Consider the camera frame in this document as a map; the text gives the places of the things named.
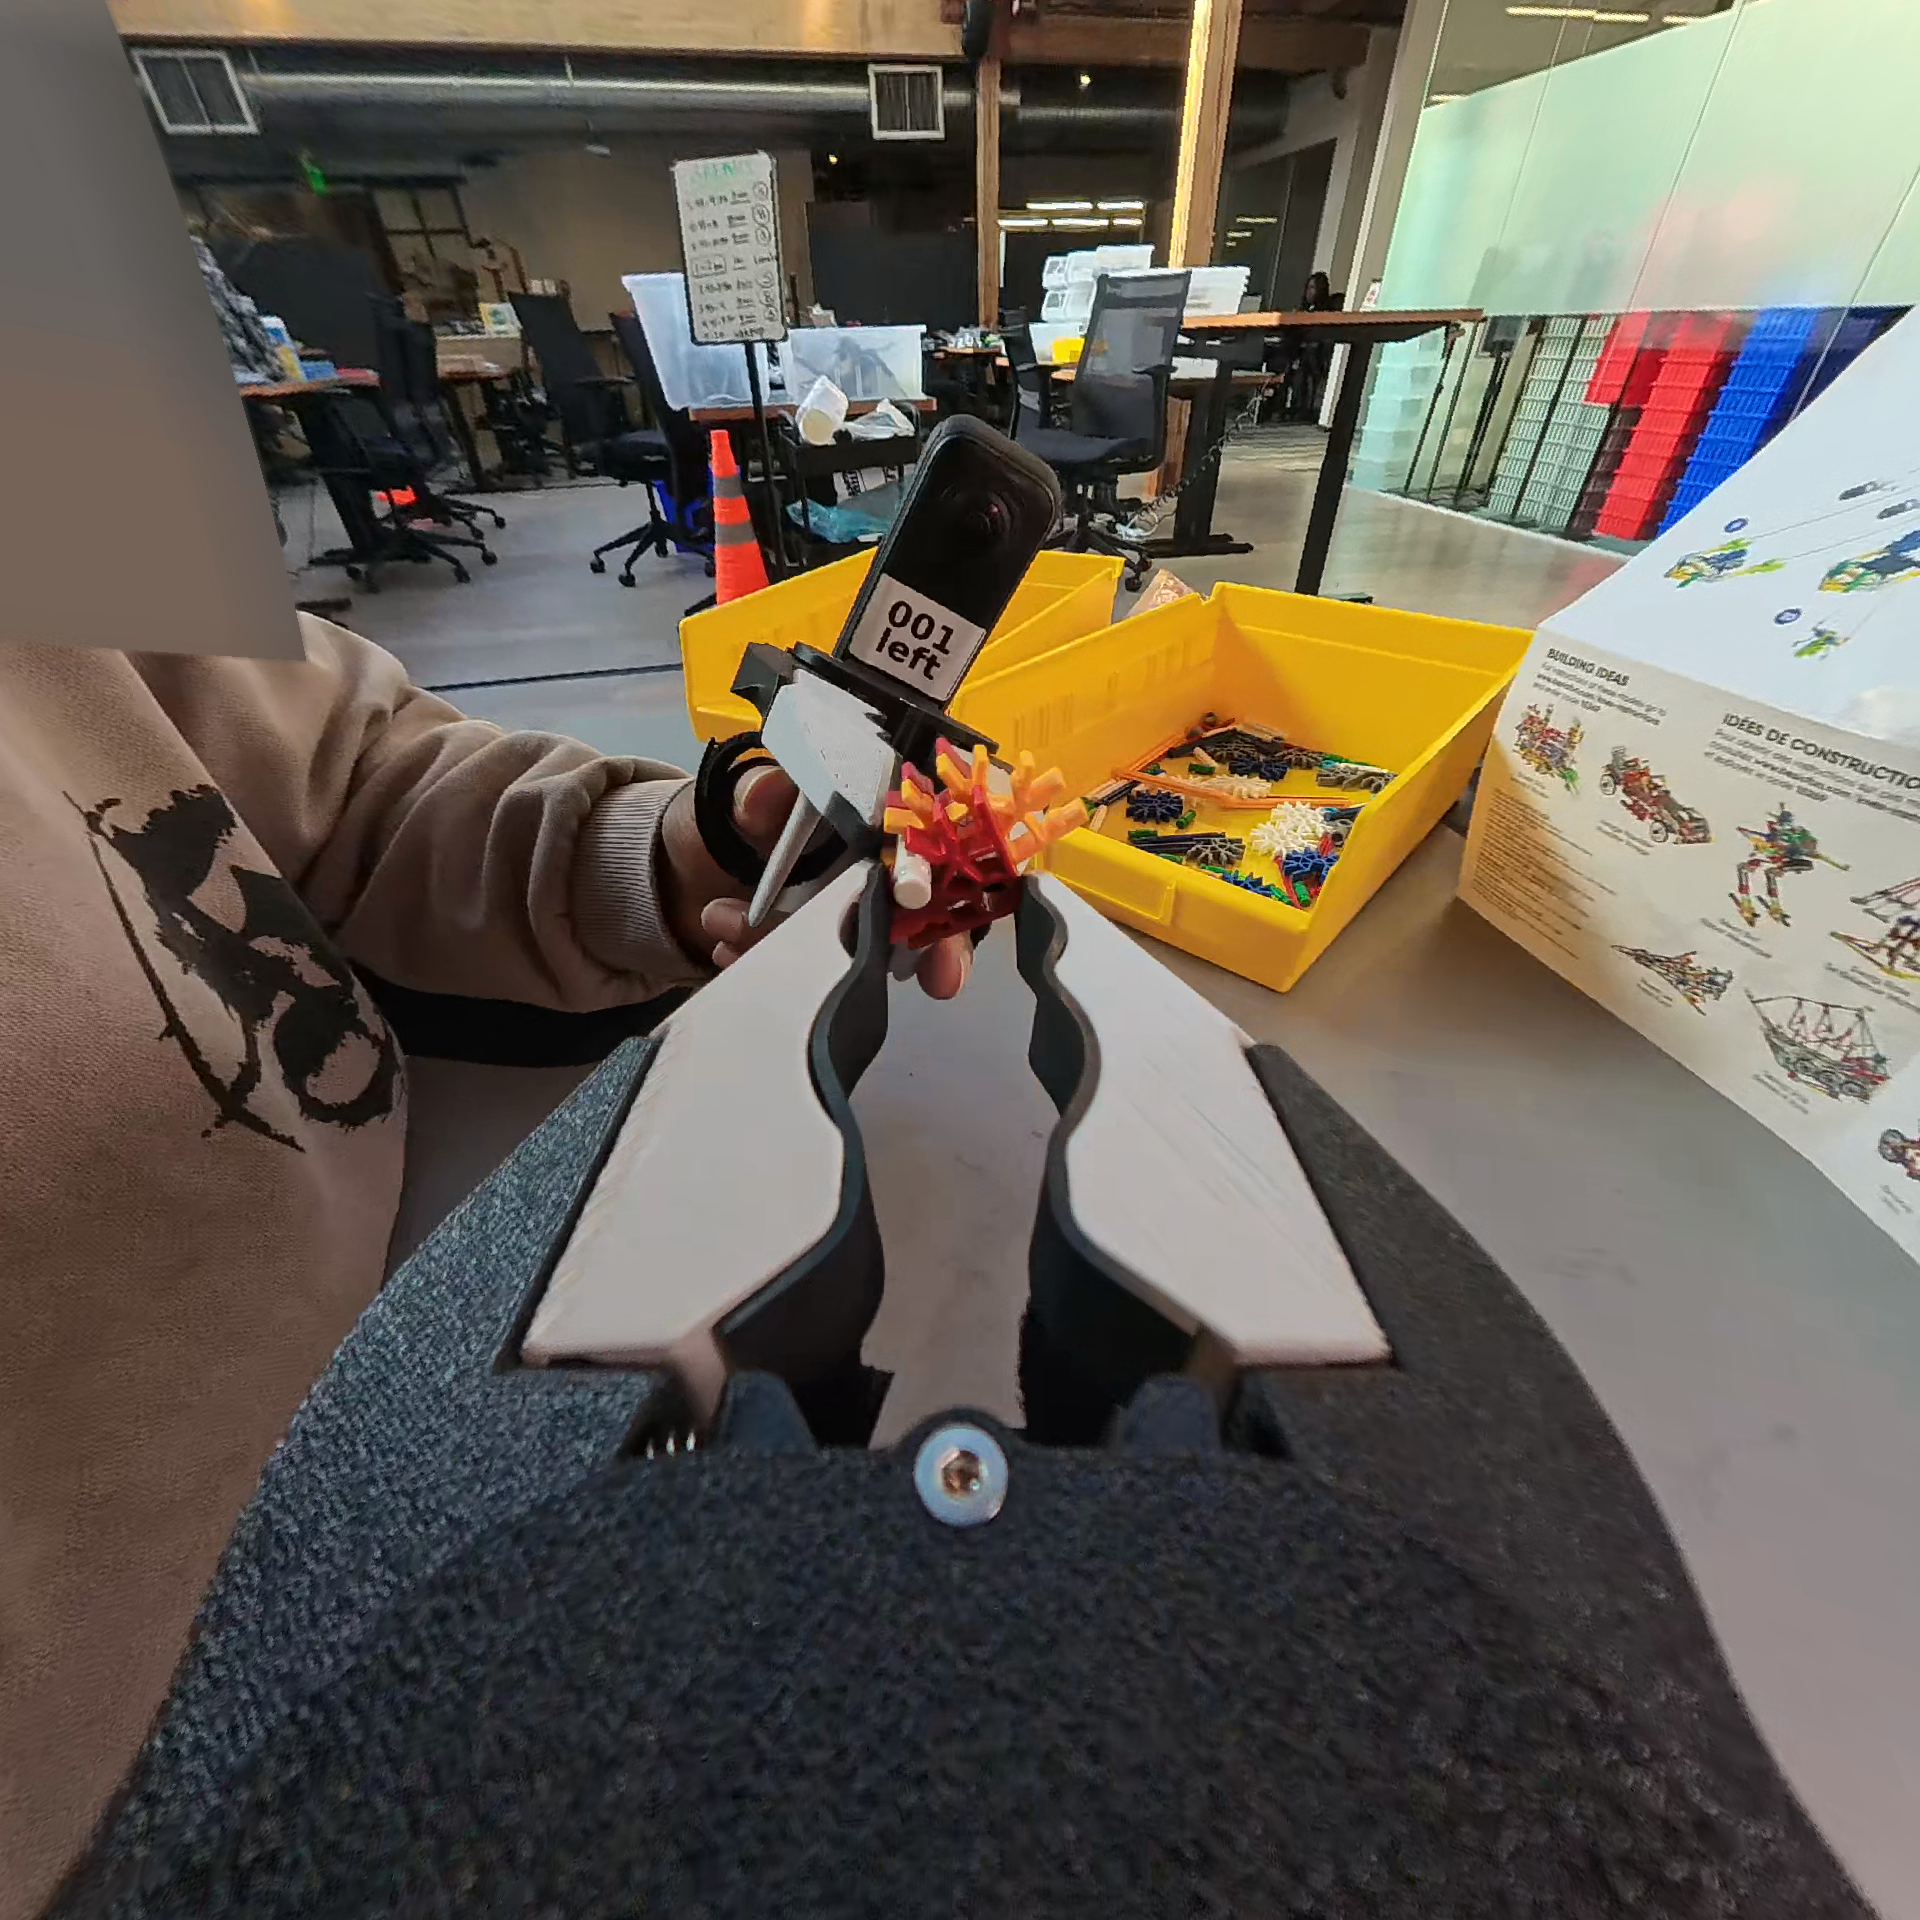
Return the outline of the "person's beige sweater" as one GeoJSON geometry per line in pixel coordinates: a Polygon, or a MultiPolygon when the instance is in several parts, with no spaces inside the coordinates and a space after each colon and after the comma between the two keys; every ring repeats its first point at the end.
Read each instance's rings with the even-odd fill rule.
{"type": "Polygon", "coordinates": [[[84,1853],[394,1229],[399,1045],[296,882],[404,673],[301,642],[5,649],[5,1914],[84,1853]]]}

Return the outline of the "person's left hand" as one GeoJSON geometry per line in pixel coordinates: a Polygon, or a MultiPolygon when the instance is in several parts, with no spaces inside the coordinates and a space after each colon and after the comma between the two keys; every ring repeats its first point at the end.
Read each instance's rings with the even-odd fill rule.
{"type": "MultiPolygon", "coordinates": [[[[735,831],[750,847],[770,854],[797,794],[776,765],[748,773],[734,798],[735,831]]],[[[750,921],[751,896],[708,853],[695,808],[693,786],[685,786],[662,813],[656,892],[684,953],[708,972],[724,972],[773,925],[750,921]]],[[[924,994],[935,1000],[957,997],[968,982],[974,954],[966,933],[930,946],[917,972],[924,994]]]]}

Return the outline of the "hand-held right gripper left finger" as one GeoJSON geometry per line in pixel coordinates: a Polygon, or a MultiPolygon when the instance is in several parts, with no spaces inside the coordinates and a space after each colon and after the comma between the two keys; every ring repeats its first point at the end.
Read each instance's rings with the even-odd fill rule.
{"type": "Polygon", "coordinates": [[[522,1364],[664,1375],[698,1425],[773,1375],[821,1445],[874,1439],[885,1260],[850,1095],[888,1023],[888,921],[862,860],[659,1025],[522,1364]]]}

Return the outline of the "person's left forearm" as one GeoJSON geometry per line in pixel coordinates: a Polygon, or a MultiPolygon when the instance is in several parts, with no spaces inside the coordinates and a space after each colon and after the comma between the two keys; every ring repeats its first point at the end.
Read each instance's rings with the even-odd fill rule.
{"type": "Polygon", "coordinates": [[[715,972],[727,892],[693,778],[478,721],[301,614],[299,782],[259,844],[349,959],[399,986],[595,1013],[715,972]]]}

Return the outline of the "whiteboard on stand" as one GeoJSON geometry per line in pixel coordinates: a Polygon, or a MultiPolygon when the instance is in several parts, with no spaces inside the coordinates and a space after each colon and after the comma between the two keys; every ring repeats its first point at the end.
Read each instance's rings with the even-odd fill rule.
{"type": "Polygon", "coordinates": [[[784,503],[760,380],[760,350],[786,336],[776,165],[768,150],[672,162],[691,340],[739,346],[759,448],[773,575],[786,577],[784,503]]]}

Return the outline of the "folded instruction sheet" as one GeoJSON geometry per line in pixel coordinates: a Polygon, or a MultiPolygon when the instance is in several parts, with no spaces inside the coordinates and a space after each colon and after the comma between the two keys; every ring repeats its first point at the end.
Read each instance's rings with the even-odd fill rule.
{"type": "Polygon", "coordinates": [[[1915,1257],[1915,313],[1535,631],[1458,894],[1915,1257]]]}

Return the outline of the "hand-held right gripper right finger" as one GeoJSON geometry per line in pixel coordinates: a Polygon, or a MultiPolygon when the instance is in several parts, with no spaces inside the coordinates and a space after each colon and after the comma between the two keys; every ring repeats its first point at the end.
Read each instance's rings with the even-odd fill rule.
{"type": "Polygon", "coordinates": [[[1054,1109],[1020,1335],[1026,1437],[1091,1447],[1164,1378],[1222,1414],[1246,1375],[1387,1364],[1271,1052],[1055,878],[1023,885],[1016,966],[1026,1062],[1054,1109]]]}

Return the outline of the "orange traffic cone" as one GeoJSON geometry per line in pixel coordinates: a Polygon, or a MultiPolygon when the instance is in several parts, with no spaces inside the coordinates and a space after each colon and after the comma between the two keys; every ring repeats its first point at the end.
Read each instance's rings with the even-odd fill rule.
{"type": "Polygon", "coordinates": [[[711,465],[711,557],[715,606],[724,607],[770,583],[751,506],[735,461],[731,436],[715,426],[708,434],[711,465]]]}

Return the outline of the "clear storage tub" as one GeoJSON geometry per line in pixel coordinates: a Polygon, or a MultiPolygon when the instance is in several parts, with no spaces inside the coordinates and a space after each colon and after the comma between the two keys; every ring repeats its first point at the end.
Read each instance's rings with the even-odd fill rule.
{"type": "MultiPolygon", "coordinates": [[[[751,404],[748,344],[702,344],[691,336],[678,272],[627,274],[621,287],[656,358],[674,408],[751,404]]],[[[779,342],[756,342],[766,400],[800,402],[815,380],[847,400],[924,400],[924,327],[797,327],[779,342]]]]}

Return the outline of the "wooden table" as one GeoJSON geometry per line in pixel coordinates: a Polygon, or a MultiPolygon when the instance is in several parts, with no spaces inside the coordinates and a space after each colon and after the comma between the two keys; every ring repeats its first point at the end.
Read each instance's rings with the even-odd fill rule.
{"type": "Polygon", "coordinates": [[[1238,342],[1311,342],[1347,346],[1348,358],[1334,381],[1334,404],[1328,442],[1317,472],[1311,506],[1303,532],[1303,551],[1293,589],[1318,593],[1326,577],[1328,551],[1338,525],[1338,510],[1348,484],[1354,439],[1367,377],[1376,350],[1419,340],[1437,329],[1463,329],[1483,321],[1477,306],[1458,308],[1326,308],[1326,311],[1260,311],[1231,318],[1186,319],[1182,346],[1190,353],[1215,357],[1220,344],[1238,342]]]}

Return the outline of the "black office chair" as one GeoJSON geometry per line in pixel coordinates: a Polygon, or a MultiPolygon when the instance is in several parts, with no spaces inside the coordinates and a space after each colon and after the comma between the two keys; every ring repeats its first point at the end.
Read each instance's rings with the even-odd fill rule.
{"type": "Polygon", "coordinates": [[[482,514],[436,488],[422,452],[404,434],[379,386],[327,388],[301,413],[311,464],[343,525],[343,542],[312,552],[311,561],[341,569],[348,580],[378,589],[381,569],[442,559],[453,580],[470,580],[463,556],[486,569],[495,551],[476,530],[482,514]]]}
{"type": "Polygon", "coordinates": [[[621,487],[639,487],[650,503],[646,520],[597,545],[590,556],[590,569],[604,573],[608,569],[605,556],[620,545],[624,561],[618,580],[624,586],[635,586],[632,569],[643,552],[660,557],[669,552],[698,556],[714,577],[708,439],[691,420],[688,408],[667,404],[643,321],[632,313],[611,313],[608,318],[652,423],[618,430],[600,441],[595,458],[604,476],[621,487]]]}
{"type": "Polygon", "coordinates": [[[1095,286],[1087,336],[1072,369],[1066,423],[1026,423],[1016,402],[1012,441],[1063,484],[1063,530],[1072,552],[1096,548],[1125,561],[1125,583],[1146,575],[1143,542],[1117,528],[1119,480],[1157,472],[1167,448],[1167,388],[1189,269],[1127,272],[1095,286]]]}
{"type": "Polygon", "coordinates": [[[632,426],[624,381],[600,369],[563,295],[512,295],[512,308],[560,420],[566,468],[618,478],[614,441],[632,426]]]}

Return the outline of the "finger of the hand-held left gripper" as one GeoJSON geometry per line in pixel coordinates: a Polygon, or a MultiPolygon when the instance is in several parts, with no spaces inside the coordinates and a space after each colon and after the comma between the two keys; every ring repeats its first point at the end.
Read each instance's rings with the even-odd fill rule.
{"type": "Polygon", "coordinates": [[[854,693],[800,666],[775,693],[760,745],[835,831],[882,834],[901,756],[882,716],[854,693]]]}

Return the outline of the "yellow toy connector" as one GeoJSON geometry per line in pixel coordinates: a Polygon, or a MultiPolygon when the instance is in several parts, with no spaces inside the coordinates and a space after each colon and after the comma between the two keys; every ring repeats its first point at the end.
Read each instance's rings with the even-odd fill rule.
{"type": "MultiPolygon", "coordinates": [[[[1038,765],[1030,752],[998,764],[983,745],[962,752],[946,738],[938,741],[930,769],[912,761],[901,764],[887,807],[895,794],[968,805],[976,816],[991,812],[1020,876],[1038,868],[1068,834],[1091,824],[1087,805],[1068,789],[1058,768],[1038,765]]],[[[885,816],[882,837],[887,856],[894,860],[895,838],[887,831],[885,816]]]]}

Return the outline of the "yellow plastic bin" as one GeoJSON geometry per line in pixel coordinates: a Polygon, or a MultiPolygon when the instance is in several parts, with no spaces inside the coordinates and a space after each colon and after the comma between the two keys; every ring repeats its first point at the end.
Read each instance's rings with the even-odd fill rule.
{"type": "MultiPolygon", "coordinates": [[[[734,693],[748,646],[768,642],[788,652],[811,644],[830,652],[874,557],[874,548],[862,548],[678,624],[684,694],[698,741],[756,728],[756,708],[734,693]]],[[[971,677],[990,677],[1109,626],[1119,573],[1119,557],[1070,551],[1036,556],[971,677]]]]}
{"type": "Polygon", "coordinates": [[[1466,793],[1526,644],[1522,631],[1222,583],[971,677],[952,716],[1006,759],[1058,768],[1079,798],[1202,713],[1395,769],[1307,909],[1091,828],[1046,853],[1111,921],[1286,992],[1466,793]]]}

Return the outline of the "clear plastic containers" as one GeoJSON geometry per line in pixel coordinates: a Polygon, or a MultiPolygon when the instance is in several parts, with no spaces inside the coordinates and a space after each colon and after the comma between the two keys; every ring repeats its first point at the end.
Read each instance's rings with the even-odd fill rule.
{"type": "MultiPolygon", "coordinates": [[[[1151,274],[1151,246],[1106,244],[1046,256],[1043,265],[1039,319],[1046,324],[1079,324],[1091,318],[1096,284],[1151,274]]],[[[1194,268],[1183,313],[1189,318],[1231,318],[1242,311],[1248,268],[1194,268]]]]}

